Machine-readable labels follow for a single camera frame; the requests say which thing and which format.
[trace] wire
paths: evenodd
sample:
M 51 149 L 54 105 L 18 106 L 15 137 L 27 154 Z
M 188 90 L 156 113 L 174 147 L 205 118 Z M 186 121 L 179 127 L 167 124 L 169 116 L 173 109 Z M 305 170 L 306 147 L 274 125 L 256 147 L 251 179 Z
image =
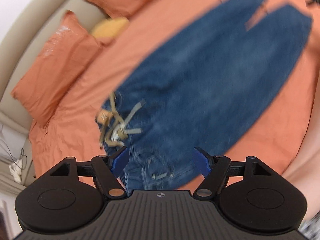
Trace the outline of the wire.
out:
M 4 150 L 7 152 L 7 154 L 10 156 L 10 158 L 11 158 L 11 160 L 14 162 L 14 164 L 17 165 L 16 161 L 17 161 L 18 159 L 15 158 L 14 156 L 12 156 L 11 151 L 10 151 L 10 149 L 9 149 L 9 146 L 6 144 L 6 142 L 5 142 L 4 140 L 2 140 L 1 138 L 0 138 L 0 140 L 5 144 L 5 146 L 6 146 L 6 147 L 8 148 L 8 150 L 9 150 L 9 152 L 0 144 L 1 148 L 4 149 Z M 25 170 L 25 169 L 26 169 L 26 167 L 27 167 L 27 162 L 28 162 L 28 156 L 24 154 L 24 149 L 21 148 L 20 158 L 19 158 L 19 159 L 22 159 L 23 157 L 26 157 L 25 167 L 23 167 L 23 161 L 22 161 L 22 167 L 20 167 L 19 165 L 17 165 L 17 167 L 18 167 L 19 169 L 21 169 L 21 170 Z

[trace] headboard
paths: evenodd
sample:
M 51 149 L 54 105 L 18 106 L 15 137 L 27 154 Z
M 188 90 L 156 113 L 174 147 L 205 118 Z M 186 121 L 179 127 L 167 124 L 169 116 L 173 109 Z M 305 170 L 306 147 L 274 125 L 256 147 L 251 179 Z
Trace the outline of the headboard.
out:
M 87 30 L 106 17 L 84 0 L 32 0 L 0 44 L 0 122 L 21 133 L 29 133 L 32 118 L 10 92 L 59 27 L 66 10 L 75 12 Z

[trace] jeans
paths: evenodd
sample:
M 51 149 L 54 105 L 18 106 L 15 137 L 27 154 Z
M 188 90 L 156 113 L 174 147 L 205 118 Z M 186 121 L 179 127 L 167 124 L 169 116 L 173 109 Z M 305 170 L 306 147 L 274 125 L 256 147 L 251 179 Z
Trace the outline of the jeans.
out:
M 312 20 L 286 5 L 250 30 L 263 0 L 228 0 L 149 55 L 115 91 L 125 118 L 130 160 L 120 175 L 133 189 L 170 190 L 199 171 L 193 148 L 223 155 L 253 125 L 286 81 L 307 42 Z M 102 106 L 110 110 L 110 101 Z M 111 155 L 115 147 L 104 143 Z

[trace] black plastic mount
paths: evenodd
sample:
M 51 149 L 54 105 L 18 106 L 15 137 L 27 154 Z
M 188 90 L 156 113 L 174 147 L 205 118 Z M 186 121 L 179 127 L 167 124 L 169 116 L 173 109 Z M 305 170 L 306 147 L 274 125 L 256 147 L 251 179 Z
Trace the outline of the black plastic mount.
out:
M 252 156 L 232 162 L 200 148 L 194 155 L 205 180 L 193 196 L 136 190 L 130 197 L 116 179 L 127 148 L 90 162 L 67 157 L 17 197 L 24 229 L 17 239 L 305 239 L 296 230 L 304 196 L 265 163 Z M 79 176 L 93 177 L 97 189 Z M 226 187 L 232 176 L 243 180 Z

